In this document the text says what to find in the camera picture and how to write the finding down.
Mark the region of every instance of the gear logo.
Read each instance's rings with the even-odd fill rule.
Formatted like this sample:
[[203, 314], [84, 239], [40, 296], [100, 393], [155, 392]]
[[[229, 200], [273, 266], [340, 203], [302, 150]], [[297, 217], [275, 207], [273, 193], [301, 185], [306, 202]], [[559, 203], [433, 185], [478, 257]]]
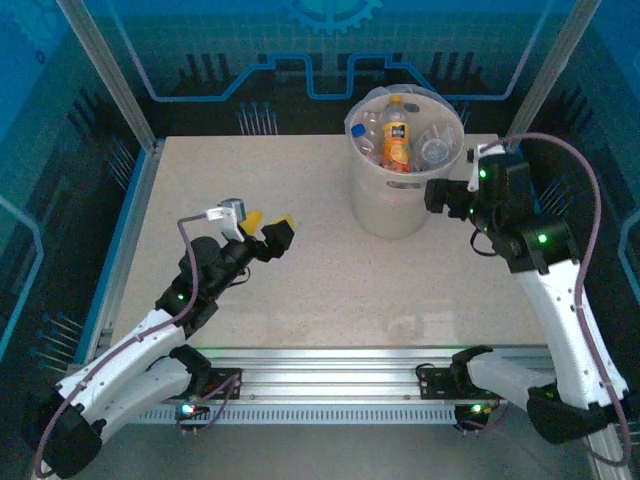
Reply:
[[24, 36], [41, 55], [58, 31], [57, 8], [55, 0], [0, 0], [0, 10], [13, 16]]
[[363, 20], [373, 18], [373, 10], [382, 7], [381, 0], [285, 0], [289, 20], [297, 20], [313, 33], [337, 30], [347, 33], [349, 27], [360, 28]]

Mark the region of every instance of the clear plastic bottle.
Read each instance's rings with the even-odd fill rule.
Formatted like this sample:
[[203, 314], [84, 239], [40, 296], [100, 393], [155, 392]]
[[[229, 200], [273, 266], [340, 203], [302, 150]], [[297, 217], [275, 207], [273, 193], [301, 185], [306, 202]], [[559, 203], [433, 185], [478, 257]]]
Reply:
[[362, 124], [367, 129], [366, 137], [373, 143], [373, 149], [376, 153], [382, 152], [381, 116], [381, 112], [366, 111], [362, 113]]
[[384, 135], [382, 166], [394, 172], [409, 173], [409, 124], [402, 95], [391, 95], [380, 123]]
[[366, 134], [367, 129], [361, 123], [351, 127], [353, 142], [356, 144], [358, 151], [365, 157], [371, 157], [373, 155], [374, 146], [371, 140], [366, 137]]

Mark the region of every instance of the orange bottle label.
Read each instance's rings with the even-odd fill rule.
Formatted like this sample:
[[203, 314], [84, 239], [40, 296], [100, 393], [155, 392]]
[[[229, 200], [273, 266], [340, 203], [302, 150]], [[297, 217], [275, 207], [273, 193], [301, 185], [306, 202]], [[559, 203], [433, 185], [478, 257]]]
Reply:
[[382, 132], [382, 167], [394, 172], [409, 173], [409, 125], [404, 122], [390, 122], [382, 127]]

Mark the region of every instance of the green led light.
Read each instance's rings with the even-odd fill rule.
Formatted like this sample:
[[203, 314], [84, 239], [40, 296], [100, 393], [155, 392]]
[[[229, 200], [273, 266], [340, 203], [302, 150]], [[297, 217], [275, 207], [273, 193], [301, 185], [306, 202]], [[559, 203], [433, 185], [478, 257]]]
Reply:
[[193, 413], [195, 411], [196, 411], [196, 407], [194, 407], [193, 405], [189, 405], [187, 403], [182, 405], [182, 414], [183, 415], [193, 415]]

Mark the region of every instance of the speckled surface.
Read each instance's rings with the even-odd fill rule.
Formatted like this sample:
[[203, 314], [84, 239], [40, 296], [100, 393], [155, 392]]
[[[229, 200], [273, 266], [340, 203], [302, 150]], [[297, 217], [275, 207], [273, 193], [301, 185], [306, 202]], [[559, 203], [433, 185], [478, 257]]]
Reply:
[[[495, 135], [469, 135], [467, 145]], [[243, 198], [265, 219], [292, 213], [294, 243], [254, 262], [190, 343], [220, 347], [404, 347], [546, 343], [530, 302], [501, 259], [475, 255], [469, 223], [433, 215], [417, 234], [364, 232], [348, 197], [344, 136], [167, 139], [113, 340], [153, 307], [183, 255], [176, 220]], [[460, 175], [460, 162], [454, 175]], [[211, 234], [212, 224], [188, 227]], [[479, 239], [480, 247], [488, 247]]]

